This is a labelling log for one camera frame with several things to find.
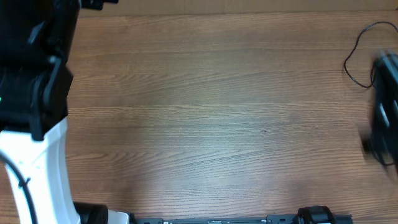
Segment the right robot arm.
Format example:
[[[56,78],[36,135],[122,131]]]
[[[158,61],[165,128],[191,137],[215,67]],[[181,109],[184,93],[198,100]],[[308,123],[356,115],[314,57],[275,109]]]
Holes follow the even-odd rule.
[[[397,54],[388,50],[373,63],[375,89],[371,132],[364,150],[384,167],[397,167]]]

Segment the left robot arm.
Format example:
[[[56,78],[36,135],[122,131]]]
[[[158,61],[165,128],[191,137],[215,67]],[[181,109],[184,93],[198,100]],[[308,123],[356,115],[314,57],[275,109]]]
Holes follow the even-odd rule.
[[[1,1],[1,161],[21,223],[134,223],[131,213],[74,202],[65,157],[79,11],[117,1]]]

